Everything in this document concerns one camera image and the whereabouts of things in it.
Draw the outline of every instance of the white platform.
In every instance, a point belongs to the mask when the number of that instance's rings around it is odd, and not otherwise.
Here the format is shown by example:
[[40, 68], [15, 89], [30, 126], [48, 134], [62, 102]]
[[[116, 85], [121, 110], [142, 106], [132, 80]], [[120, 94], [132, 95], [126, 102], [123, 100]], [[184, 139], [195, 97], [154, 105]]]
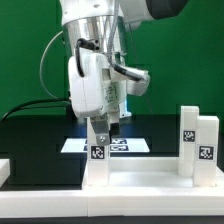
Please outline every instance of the white platform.
[[[65, 144], [61, 150], [62, 153], [86, 153], [84, 150], [85, 146], [87, 146], [87, 141], [85, 138], [68, 138], [65, 141]], [[149, 152], [148, 145], [144, 138], [117, 138], [112, 140], [112, 144], [110, 145], [111, 153], [147, 153]]]
[[0, 192], [0, 218], [224, 215], [224, 174], [194, 188], [177, 175], [177, 158], [111, 158], [109, 187], [79, 191]]

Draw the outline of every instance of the white block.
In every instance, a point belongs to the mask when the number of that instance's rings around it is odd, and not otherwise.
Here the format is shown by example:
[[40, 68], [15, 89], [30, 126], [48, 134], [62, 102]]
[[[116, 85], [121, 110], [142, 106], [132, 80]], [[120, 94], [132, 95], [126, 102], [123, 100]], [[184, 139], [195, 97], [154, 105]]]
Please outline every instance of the white block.
[[116, 189], [89, 189], [88, 216], [123, 216], [125, 198]]
[[87, 184], [107, 186], [110, 177], [110, 146], [98, 146], [90, 118], [87, 121]]
[[183, 177], [192, 177], [193, 175], [198, 115], [199, 108], [196, 106], [181, 107], [178, 174]]
[[0, 159], [0, 187], [10, 175], [9, 159]]
[[88, 185], [107, 186], [110, 177], [109, 146], [88, 146]]
[[197, 139], [194, 186], [214, 187], [218, 153], [219, 119], [215, 116], [197, 118]]
[[0, 192], [0, 218], [82, 217], [87, 211], [83, 191]]

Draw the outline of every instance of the green wall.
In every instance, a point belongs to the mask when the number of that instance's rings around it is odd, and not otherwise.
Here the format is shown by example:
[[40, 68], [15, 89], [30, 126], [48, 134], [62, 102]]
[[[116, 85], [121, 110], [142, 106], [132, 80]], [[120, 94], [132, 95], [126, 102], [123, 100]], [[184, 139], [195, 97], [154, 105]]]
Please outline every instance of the green wall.
[[[132, 32], [132, 40], [127, 34], [128, 64], [149, 70], [152, 78], [144, 97], [128, 97], [131, 112], [175, 114], [184, 104], [222, 117], [223, 12], [223, 0], [190, 0], [180, 16], [144, 22]], [[0, 115], [20, 103], [49, 98], [39, 82], [39, 62], [47, 43], [61, 30], [60, 14], [57, 0], [0, 0]], [[65, 64], [59, 39], [48, 54], [44, 77], [60, 97], [66, 95]]]
[[144, 22], [133, 32], [129, 65], [149, 70], [152, 82], [145, 97], [130, 97], [131, 111], [174, 114], [183, 104], [224, 111], [223, 11], [223, 0], [190, 0], [178, 17]]
[[[39, 64], [48, 42], [61, 31], [60, 11], [57, 0], [0, 0], [0, 115], [18, 104], [49, 98], [39, 81]], [[60, 97], [64, 96], [64, 54], [59, 39], [44, 67], [46, 85]]]

